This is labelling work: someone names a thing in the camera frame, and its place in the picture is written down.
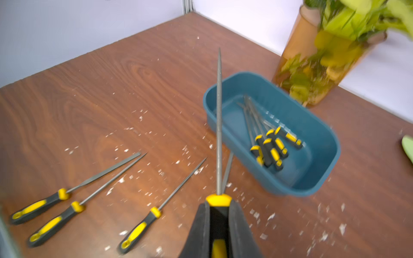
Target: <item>white wall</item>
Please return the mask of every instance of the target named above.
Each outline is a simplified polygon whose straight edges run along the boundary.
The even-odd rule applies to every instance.
[[[194,0],[198,13],[279,55],[301,4],[302,0]],[[413,122],[413,42],[389,33],[340,86]]]
[[[0,0],[0,87],[182,14],[182,0]]]

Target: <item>green object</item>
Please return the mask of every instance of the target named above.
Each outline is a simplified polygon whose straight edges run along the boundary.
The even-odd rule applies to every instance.
[[[409,157],[409,159],[413,163],[413,137],[409,135],[403,136],[401,145],[403,146],[404,152],[406,153],[407,157]]]

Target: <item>plastic tray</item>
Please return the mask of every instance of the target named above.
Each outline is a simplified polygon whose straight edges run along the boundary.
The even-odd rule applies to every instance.
[[[251,140],[244,113],[237,105],[244,103],[245,94],[266,120],[284,125],[304,142],[296,149],[283,141],[290,154],[279,172],[274,166],[261,167],[249,151]],[[340,143],[329,126],[270,81],[250,72],[236,73],[222,81],[222,102],[223,142],[268,192],[308,196],[321,187],[340,156]],[[216,131],[216,85],[204,94],[204,109],[208,125]]]

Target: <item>black and yellow handle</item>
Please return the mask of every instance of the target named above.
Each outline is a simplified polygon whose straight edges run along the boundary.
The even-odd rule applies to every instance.
[[[278,153],[280,154],[280,157],[282,159],[285,159],[288,157],[288,150],[287,148],[284,146],[284,143],[275,135],[274,133],[275,131],[273,129],[270,129],[267,132],[267,137],[272,139],[274,148],[278,151]]]
[[[258,164],[262,167],[264,165],[264,160],[262,158],[262,151],[258,145],[254,145],[250,149],[251,153],[254,155],[255,159],[257,160]]]
[[[272,162],[275,165],[275,169],[281,170],[283,168],[282,161],[280,155],[278,154],[278,151],[273,147],[272,139],[265,139],[264,146],[271,154]]]
[[[264,165],[267,168],[270,167],[273,162],[269,150],[267,150],[267,148],[264,146],[264,137],[262,135],[257,135],[257,137],[255,137],[255,141],[261,148],[261,152],[264,158]]]
[[[10,223],[18,225],[25,223],[35,217],[39,216],[43,212],[50,209],[53,205],[69,199],[70,194],[66,193],[66,189],[62,188],[57,193],[47,197],[46,199],[37,201],[10,216]]]
[[[54,234],[56,234],[76,214],[81,213],[84,210],[85,207],[83,205],[80,205],[77,201],[72,202],[69,208],[67,208],[64,212],[32,234],[27,240],[27,245],[29,247],[42,245],[49,238],[54,236]]]
[[[153,207],[149,214],[120,242],[118,250],[120,253],[129,252],[143,237],[149,226],[162,215],[157,207]]]
[[[297,149],[301,149],[303,147],[303,142],[300,139],[297,139],[297,137],[295,137],[291,133],[286,132],[281,128],[281,126],[278,126],[277,129],[275,129],[274,134],[281,135],[281,137],[285,138]]]
[[[211,194],[206,198],[210,206],[210,254],[211,258],[227,258],[231,252],[228,215],[232,198],[229,195]]]

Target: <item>wood grain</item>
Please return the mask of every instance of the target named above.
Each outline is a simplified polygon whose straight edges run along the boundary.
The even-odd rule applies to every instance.
[[[199,203],[215,190],[216,138],[206,125],[202,97],[216,82],[218,47],[223,78],[252,71],[271,79],[279,61],[276,54],[191,13],[0,89],[4,220],[134,152],[148,152],[125,173],[125,182],[95,197],[45,245],[28,249],[25,241],[112,174],[39,218],[10,226],[23,256],[118,257],[119,233],[134,227],[208,156],[202,172],[165,206],[162,219],[127,256],[180,253]],[[413,126],[341,88],[311,111],[335,130],[342,145],[331,176],[313,196],[271,195],[239,160],[233,162],[227,191],[244,207],[264,255],[413,257],[413,165],[400,144],[404,134],[413,135]],[[226,164],[229,151],[223,151]],[[341,224],[347,225],[343,235]]]

